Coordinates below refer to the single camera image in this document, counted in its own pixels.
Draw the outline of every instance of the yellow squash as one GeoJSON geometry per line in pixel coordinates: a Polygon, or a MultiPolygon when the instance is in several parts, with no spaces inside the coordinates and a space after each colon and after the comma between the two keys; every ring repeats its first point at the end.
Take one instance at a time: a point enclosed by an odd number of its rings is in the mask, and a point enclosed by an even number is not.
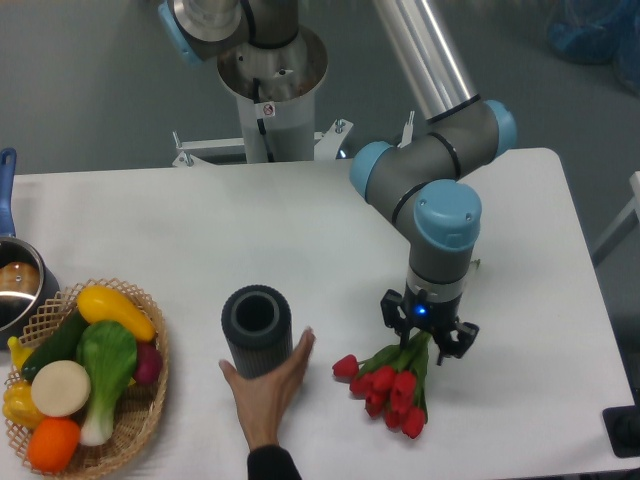
{"type": "Polygon", "coordinates": [[[77,302],[80,315],[90,324],[114,320],[129,330],[139,342],[150,342],[156,335],[151,320],[117,290],[91,285],[78,294],[77,302]]]}
{"type": "Polygon", "coordinates": [[[33,348],[23,347],[18,337],[9,337],[7,345],[11,351],[11,362],[18,370],[21,370],[24,362],[26,362],[27,358],[33,353],[33,348]]]}
{"type": "Polygon", "coordinates": [[[45,418],[31,399],[31,385],[24,380],[14,383],[4,392],[2,413],[13,423],[31,430],[45,418]]]}

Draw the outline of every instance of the wicker basket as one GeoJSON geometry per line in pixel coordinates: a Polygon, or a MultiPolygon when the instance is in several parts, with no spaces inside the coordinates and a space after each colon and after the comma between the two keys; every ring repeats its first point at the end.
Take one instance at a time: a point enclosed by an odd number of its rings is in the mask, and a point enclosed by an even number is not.
{"type": "MultiPolygon", "coordinates": [[[[118,401],[114,431],[109,441],[99,447],[78,446],[71,463],[57,475],[45,474],[31,467],[26,458],[31,432],[25,427],[5,419],[9,445],[16,451],[22,464],[33,473],[50,478],[95,479],[127,463],[151,439],[158,425],[167,391],[169,345],[162,312],[151,297],[136,285],[130,285],[116,279],[89,280],[87,283],[77,284],[63,292],[58,292],[53,299],[47,300],[38,309],[37,314],[31,317],[29,324],[24,327],[24,333],[20,337],[22,345],[37,347],[51,335],[60,322],[75,308],[78,293],[89,285],[105,285],[118,290],[147,314],[158,332],[156,348],[163,358],[162,372],[159,380],[153,385],[129,387],[118,401]]],[[[5,384],[10,386],[18,380],[20,380],[20,375],[14,367],[5,384]]]]}

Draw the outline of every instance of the zucchini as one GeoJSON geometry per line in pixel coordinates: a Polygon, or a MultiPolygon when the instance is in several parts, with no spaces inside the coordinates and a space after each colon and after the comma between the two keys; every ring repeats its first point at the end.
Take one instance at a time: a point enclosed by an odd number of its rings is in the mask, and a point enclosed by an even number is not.
{"type": "Polygon", "coordinates": [[[31,383],[42,367],[58,360],[73,360],[80,337],[88,326],[80,312],[74,310],[60,323],[56,331],[29,355],[20,371],[22,378],[31,383]]]}

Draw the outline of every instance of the gray floor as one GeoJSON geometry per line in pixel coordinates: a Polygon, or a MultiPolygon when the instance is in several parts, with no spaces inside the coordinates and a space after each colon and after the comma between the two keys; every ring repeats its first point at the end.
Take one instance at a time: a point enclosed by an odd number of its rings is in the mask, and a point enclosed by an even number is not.
{"type": "MultiPolygon", "coordinates": [[[[628,179],[640,170],[640,98],[617,83],[610,66],[553,55],[544,40],[548,2],[436,3],[478,90],[515,114],[519,146],[561,156],[592,247],[631,198],[628,179]]],[[[168,167],[174,129],[183,140],[240,136],[214,62],[182,64],[156,4],[0,2],[0,145],[18,149],[19,173],[168,167]]],[[[301,16],[330,56],[317,129],[338,117],[354,122],[352,151],[397,138],[416,105],[370,2],[301,1],[301,16]]],[[[636,229],[597,269],[625,358],[640,351],[639,260],[636,229]]]]}

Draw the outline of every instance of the white table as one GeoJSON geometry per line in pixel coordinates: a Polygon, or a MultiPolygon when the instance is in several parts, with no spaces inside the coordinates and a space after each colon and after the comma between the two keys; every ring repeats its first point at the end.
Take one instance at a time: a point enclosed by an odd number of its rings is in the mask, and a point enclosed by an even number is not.
{"type": "MultiPolygon", "coordinates": [[[[461,316],[480,335],[435,366],[417,441],[372,422],[332,379],[347,353],[396,341],[379,301],[402,290],[408,244],[358,196],[348,161],[30,175],[16,179],[18,236],[61,285],[117,277],[150,293],[171,338],[159,435],[117,478],[237,479],[247,448],[217,361],[236,289],[289,300],[317,344],[280,439],[307,480],[485,479],[638,467],[616,458],[601,411],[632,404],[557,156],[512,151],[466,181],[483,202],[482,265],[461,316]]],[[[0,375],[9,368],[0,356],[0,375]]],[[[31,478],[8,446],[2,478],[31,478]]]]}

